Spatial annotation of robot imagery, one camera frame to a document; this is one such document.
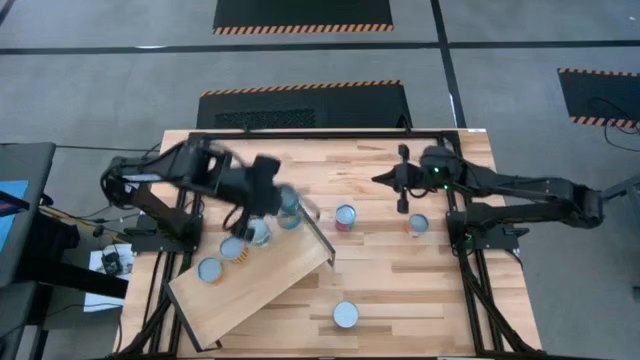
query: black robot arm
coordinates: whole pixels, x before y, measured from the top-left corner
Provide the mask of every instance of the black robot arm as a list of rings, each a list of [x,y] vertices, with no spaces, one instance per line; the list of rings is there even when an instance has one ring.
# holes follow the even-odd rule
[[[403,162],[391,172],[372,180],[393,187],[401,194],[398,211],[408,212],[406,192],[422,189],[435,192],[451,189],[469,197],[505,195],[528,199],[527,205],[492,207],[471,203],[463,213],[451,214],[464,220],[466,227],[489,230],[498,224],[559,221],[578,228],[593,228],[602,223],[600,192],[561,178],[526,178],[497,174],[472,164],[444,147],[427,147],[420,166],[410,164],[409,150],[400,145]]]
[[[229,230],[235,236],[250,239],[250,217],[276,215],[280,208],[280,192],[273,183],[280,161],[259,155],[252,165],[237,158],[240,165],[231,167],[233,158],[229,149],[207,138],[194,137],[154,158],[115,157],[101,177],[101,187],[112,205],[142,209],[162,231],[178,239],[193,235],[192,218],[153,195],[151,183],[168,182],[233,204],[242,208],[242,213]]]

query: tin can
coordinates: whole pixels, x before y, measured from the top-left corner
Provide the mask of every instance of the tin can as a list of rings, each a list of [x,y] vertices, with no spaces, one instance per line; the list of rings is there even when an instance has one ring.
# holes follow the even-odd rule
[[[222,262],[214,257],[202,259],[198,264],[198,278],[209,284],[220,281],[222,278]]]
[[[356,221],[356,209],[351,205],[342,205],[336,210],[336,229],[351,231]]]
[[[289,215],[296,215],[298,213],[300,195],[298,195],[296,189],[289,185],[282,185],[280,187],[280,198],[282,199],[282,205],[280,205],[281,212]]]
[[[302,222],[302,216],[299,213],[295,215],[290,215],[285,213],[284,211],[280,211],[280,213],[278,214],[277,221],[278,221],[278,225],[280,225],[281,228],[286,230],[292,230],[298,227],[298,225],[300,225],[300,223]]]
[[[220,255],[234,264],[242,264],[249,256],[244,240],[231,236],[220,244]]]
[[[249,228],[253,229],[253,238],[249,245],[265,247],[271,242],[271,229],[264,219],[256,218],[249,221]]]
[[[411,215],[409,221],[405,224],[405,229],[411,237],[417,238],[427,232],[429,229],[429,220],[421,214]]]
[[[343,329],[354,327],[359,317],[358,308],[349,301],[343,301],[333,309],[333,321]]]

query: floor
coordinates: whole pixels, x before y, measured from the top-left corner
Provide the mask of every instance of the floor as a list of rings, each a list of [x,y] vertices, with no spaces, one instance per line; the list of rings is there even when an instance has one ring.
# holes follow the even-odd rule
[[[444,34],[436,30],[433,3],[442,10],[450,62],[447,56],[443,62],[434,46]],[[215,5],[214,0],[0,0],[0,54],[26,49],[23,55],[0,55],[0,142],[147,149],[166,129],[195,127],[204,90],[401,79],[417,127],[466,123],[488,129],[501,172],[563,176],[602,188],[640,168],[638,154],[607,145],[602,128],[569,122],[556,75],[559,67],[640,72],[637,1],[391,0],[393,33],[242,37],[210,34]],[[626,42],[611,47],[614,40]],[[427,45],[119,51],[308,42]],[[81,54],[87,47],[102,50]],[[42,48],[68,51],[42,55]],[[453,111],[452,103],[462,106]],[[640,148],[637,138],[615,131],[612,140]],[[127,154],[140,153],[59,149],[46,191],[71,213],[99,209],[106,205],[98,186],[101,171],[113,156]],[[530,226],[532,232],[521,241],[536,322],[550,353],[614,359],[635,359],[640,353],[640,304],[631,294],[631,286],[640,284],[640,229],[624,201],[608,204],[606,215],[603,226],[591,231]],[[67,260],[86,265],[88,251],[97,246],[87,236]],[[51,308],[82,298],[57,289]],[[117,316],[118,311],[78,310],[49,318],[45,359],[108,354]]]

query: red can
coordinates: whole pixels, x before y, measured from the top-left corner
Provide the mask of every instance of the red can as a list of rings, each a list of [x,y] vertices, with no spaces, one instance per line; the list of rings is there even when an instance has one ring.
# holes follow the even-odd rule
[[[356,209],[351,205],[342,205],[336,210],[336,229],[338,231],[351,231],[356,222]]]

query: wooden table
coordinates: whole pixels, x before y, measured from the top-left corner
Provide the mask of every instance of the wooden table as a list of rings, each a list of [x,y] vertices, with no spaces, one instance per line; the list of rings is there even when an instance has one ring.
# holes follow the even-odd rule
[[[188,135],[189,131],[167,131],[162,150]],[[486,132],[460,130],[459,135],[467,160],[494,168]],[[222,337],[222,350],[197,353],[183,330],[178,357],[474,354],[458,260],[451,254],[444,222],[448,210],[445,194],[410,201],[411,213],[422,213],[430,221],[428,233],[413,239],[403,230],[407,216],[396,212],[397,194],[370,180],[400,161],[398,144],[410,148],[415,162],[424,147],[435,141],[361,138],[222,142],[247,161],[259,153],[281,159],[276,183],[295,184],[320,206],[318,226],[337,251],[336,264],[333,269],[326,263],[320,265],[233,328]],[[153,191],[167,204],[175,205],[178,191],[171,185],[156,184]],[[504,204],[497,196],[484,201]],[[228,207],[211,199],[205,199],[205,203],[206,232],[209,227],[219,226]],[[357,211],[356,225],[350,233],[334,228],[334,213],[341,204],[351,204]],[[205,256],[196,252],[193,264]],[[497,306],[522,338],[539,348],[520,265],[504,251],[485,251],[485,256]],[[164,259],[158,272],[163,269]],[[123,346],[142,326],[155,261],[153,253],[141,254],[135,260],[121,317]],[[180,260],[175,263],[177,272]],[[150,311],[156,305],[159,287],[156,281]],[[349,330],[338,329],[332,320],[334,306],[344,300],[352,301],[360,311],[358,325]],[[478,310],[485,347],[490,348],[488,321],[479,304]],[[161,351],[168,348],[172,319],[170,309],[162,329]]]

